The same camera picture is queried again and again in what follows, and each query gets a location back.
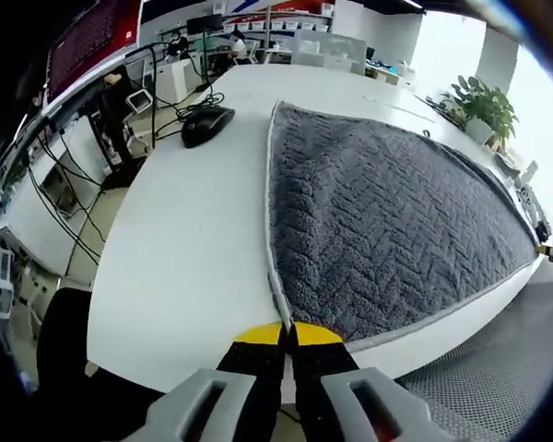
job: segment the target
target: potted plant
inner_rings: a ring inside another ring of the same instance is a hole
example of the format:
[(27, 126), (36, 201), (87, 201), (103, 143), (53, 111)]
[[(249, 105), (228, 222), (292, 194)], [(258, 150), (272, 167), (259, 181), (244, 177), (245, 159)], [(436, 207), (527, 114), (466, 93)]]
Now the potted plant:
[(499, 87), (488, 87), (483, 81), (470, 76), (467, 81), (457, 77), (458, 85), (452, 84), (456, 97), (445, 93), (446, 101), (453, 101), (453, 113), (465, 124), (465, 131), (481, 145), (492, 136), (504, 143), (514, 131), (518, 118), (514, 108)]

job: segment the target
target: green leaves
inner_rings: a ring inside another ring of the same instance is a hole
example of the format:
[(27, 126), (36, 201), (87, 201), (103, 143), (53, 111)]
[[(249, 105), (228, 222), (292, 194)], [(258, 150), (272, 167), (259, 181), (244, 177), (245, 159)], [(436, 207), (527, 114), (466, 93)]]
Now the green leaves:
[(473, 118), (486, 122), (502, 141), (516, 136), (513, 122), (518, 122), (514, 108), (499, 87), (488, 87), (483, 81), (470, 76), (467, 81), (457, 77), (458, 84), (451, 84), (457, 97), (449, 93), (442, 94), (442, 102), (452, 102), (460, 111), (451, 112), (466, 123)]

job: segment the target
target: computer monitor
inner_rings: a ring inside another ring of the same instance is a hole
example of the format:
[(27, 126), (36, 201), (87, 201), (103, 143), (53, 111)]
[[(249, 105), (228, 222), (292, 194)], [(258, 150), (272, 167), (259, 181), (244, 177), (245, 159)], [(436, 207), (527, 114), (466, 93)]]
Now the computer monitor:
[(223, 17), (220, 14), (191, 18), (186, 21), (186, 33), (189, 35), (223, 30)]

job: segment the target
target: gray fleece blanket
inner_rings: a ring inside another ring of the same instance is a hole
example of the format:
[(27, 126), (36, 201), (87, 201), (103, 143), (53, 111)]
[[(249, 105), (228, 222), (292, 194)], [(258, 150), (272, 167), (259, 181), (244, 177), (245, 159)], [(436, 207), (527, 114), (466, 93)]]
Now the gray fleece blanket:
[(281, 313), (347, 342), (398, 330), (536, 258), (502, 184), (468, 157), (371, 120), (280, 103), (266, 233)]

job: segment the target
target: computer mouse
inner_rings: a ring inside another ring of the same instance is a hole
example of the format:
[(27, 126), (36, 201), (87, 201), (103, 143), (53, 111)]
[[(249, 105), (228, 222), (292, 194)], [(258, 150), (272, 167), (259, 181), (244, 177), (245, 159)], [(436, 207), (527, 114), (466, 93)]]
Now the computer mouse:
[(184, 122), (182, 141), (191, 149), (215, 138), (231, 121), (236, 111), (221, 106), (195, 110)]

